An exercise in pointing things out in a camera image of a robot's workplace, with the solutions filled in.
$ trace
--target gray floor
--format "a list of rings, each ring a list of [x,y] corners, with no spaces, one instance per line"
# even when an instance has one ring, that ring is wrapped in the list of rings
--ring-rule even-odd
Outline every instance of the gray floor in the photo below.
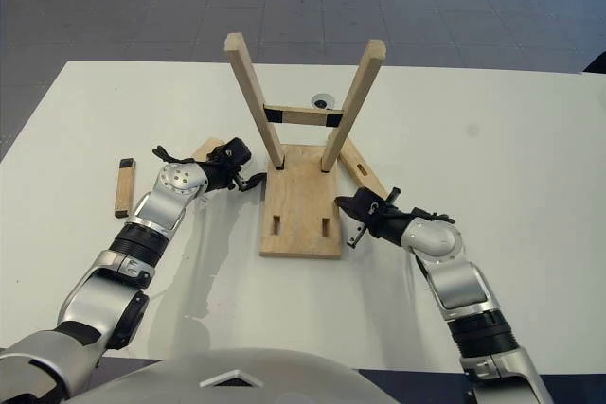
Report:
[[[223,61],[578,72],[606,50],[605,0],[0,0],[0,159],[69,60]]]

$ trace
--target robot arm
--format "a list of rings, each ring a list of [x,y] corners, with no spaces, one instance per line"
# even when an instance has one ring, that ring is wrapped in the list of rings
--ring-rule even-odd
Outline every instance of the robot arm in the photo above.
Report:
[[[80,391],[106,350],[131,342],[149,302],[143,290],[189,203],[216,189],[245,191],[264,178],[240,176],[251,153],[238,138],[204,162],[174,159],[161,147],[153,152],[167,162],[153,190],[69,293],[58,326],[0,353],[0,402],[59,402]]]
[[[553,401],[526,350],[520,346],[480,270],[465,256],[454,221],[418,208],[402,213],[386,200],[360,188],[353,198],[337,198],[347,215],[362,223],[351,238],[355,247],[366,230],[401,246],[417,260],[461,353],[460,363],[472,383],[471,402]]]

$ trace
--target wooden plank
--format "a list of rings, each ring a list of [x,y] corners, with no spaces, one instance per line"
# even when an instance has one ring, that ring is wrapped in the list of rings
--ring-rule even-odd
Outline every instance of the wooden plank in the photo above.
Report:
[[[269,157],[275,167],[281,167],[284,163],[284,152],[277,138],[276,128],[267,121],[263,105],[265,97],[258,84],[257,73],[250,60],[250,54],[246,48],[246,42],[241,33],[230,33],[225,38],[225,54],[231,63],[232,70],[248,104],[248,109],[255,119],[258,132],[263,144],[269,153]]]
[[[206,156],[215,149],[222,146],[224,141],[216,137],[209,137],[205,142],[191,154],[191,157],[196,161],[206,161]]]
[[[341,257],[341,227],[334,198],[336,169],[321,172],[323,147],[285,145],[284,169],[269,166],[260,254]]]
[[[348,173],[355,184],[358,186],[365,186],[377,193],[383,199],[387,198],[389,193],[387,193],[379,178],[375,175],[362,154],[360,154],[349,138],[346,139],[341,148],[339,159],[341,160],[341,163],[344,164],[345,169],[348,170]]]
[[[358,65],[348,95],[343,103],[343,118],[337,128],[332,130],[322,155],[322,170],[328,172],[334,166],[337,156],[348,138],[356,116],[360,112],[366,95],[372,86],[381,65],[385,60],[385,43],[382,40],[370,40]]]
[[[341,121],[343,111],[325,111],[316,108],[296,108],[291,106],[265,105],[267,120],[273,123],[294,123],[297,125],[317,125],[336,127]]]
[[[126,218],[131,215],[133,193],[134,159],[124,158],[120,160],[117,172],[116,203],[114,205],[114,216],[116,218]]]

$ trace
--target white table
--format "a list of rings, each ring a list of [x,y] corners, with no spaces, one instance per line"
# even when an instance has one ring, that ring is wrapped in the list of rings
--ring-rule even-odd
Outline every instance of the white table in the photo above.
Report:
[[[352,66],[257,65],[268,103],[343,99]],[[320,127],[278,126],[322,144]],[[0,345],[55,326],[65,294],[122,225],[117,163],[153,184],[161,144],[187,156],[241,137],[267,154],[229,66],[70,62],[0,164]],[[452,215],[541,373],[606,372],[606,78],[384,68],[351,137],[401,208]],[[340,169],[340,194],[354,186]],[[259,189],[196,207],[160,261],[135,341],[110,353],[291,348],[350,367],[458,372],[415,264],[365,237],[339,261],[258,256]],[[353,224],[342,218],[351,232]]]

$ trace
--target upside-down wooden stool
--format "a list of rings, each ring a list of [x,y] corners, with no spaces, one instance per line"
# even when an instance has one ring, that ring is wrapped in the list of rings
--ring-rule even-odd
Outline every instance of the upside-down wooden stool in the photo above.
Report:
[[[341,229],[335,161],[385,59],[370,40],[342,110],[268,106],[241,33],[225,39],[225,54],[269,153],[260,255],[337,259]],[[280,144],[272,123],[332,127],[325,147]]]

